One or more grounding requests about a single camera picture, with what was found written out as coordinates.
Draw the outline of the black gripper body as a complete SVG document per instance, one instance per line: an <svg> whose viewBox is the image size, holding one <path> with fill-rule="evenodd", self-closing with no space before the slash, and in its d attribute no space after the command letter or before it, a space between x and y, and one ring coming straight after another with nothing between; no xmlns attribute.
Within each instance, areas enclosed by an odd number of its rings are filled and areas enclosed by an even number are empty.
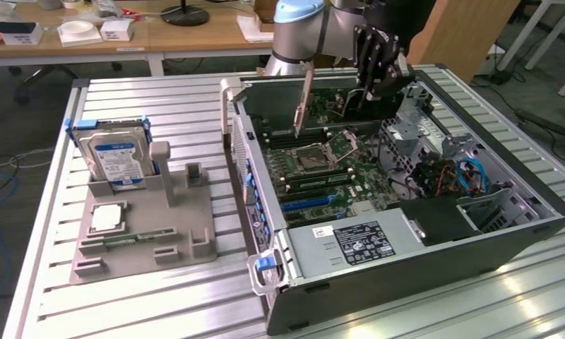
<svg viewBox="0 0 565 339"><path fill-rule="evenodd" d="M415 36L423 31L436 0L367 1L364 19L368 28L397 36L404 55Z"/></svg>

